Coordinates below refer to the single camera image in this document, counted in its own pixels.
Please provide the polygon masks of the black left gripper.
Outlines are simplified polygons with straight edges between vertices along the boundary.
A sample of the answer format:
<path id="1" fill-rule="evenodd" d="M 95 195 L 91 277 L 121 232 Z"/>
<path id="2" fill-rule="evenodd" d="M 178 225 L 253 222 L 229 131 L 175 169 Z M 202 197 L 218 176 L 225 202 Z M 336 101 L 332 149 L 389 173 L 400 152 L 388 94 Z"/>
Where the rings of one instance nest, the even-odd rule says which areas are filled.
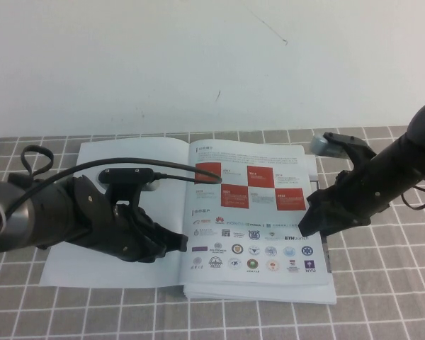
<path id="1" fill-rule="evenodd" d="M 85 176 L 58 183 L 69 214 L 58 242 L 113 256 L 126 262 L 154 263 L 166 252 L 187 252 L 188 237 L 159 227 L 138 207 L 141 184 L 109 185 L 105 193 Z"/>

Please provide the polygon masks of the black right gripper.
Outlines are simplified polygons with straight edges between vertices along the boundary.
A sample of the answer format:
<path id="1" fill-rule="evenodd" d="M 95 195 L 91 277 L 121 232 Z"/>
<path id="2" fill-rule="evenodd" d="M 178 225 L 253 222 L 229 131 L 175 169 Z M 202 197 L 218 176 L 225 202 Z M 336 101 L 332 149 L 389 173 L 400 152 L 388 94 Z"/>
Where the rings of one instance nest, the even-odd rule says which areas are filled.
<path id="1" fill-rule="evenodd" d="M 355 226 L 369 225 L 369 219 L 390 202 L 390 160 L 373 159 L 326 189 L 307 197 L 308 211 L 298 223 L 301 235 L 321 232 L 324 236 Z"/>

